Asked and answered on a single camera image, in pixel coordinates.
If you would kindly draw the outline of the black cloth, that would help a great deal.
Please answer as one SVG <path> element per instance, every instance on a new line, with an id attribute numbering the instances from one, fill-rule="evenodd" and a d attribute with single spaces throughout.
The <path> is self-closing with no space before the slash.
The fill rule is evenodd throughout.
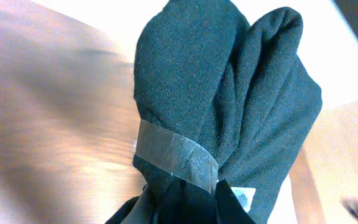
<path id="1" fill-rule="evenodd" d="M 134 62 L 140 118 L 206 149 L 218 179 L 252 188 L 249 216 L 267 223 L 322 107 L 297 51 L 299 12 L 255 23 L 230 1 L 169 1 L 143 29 Z"/>

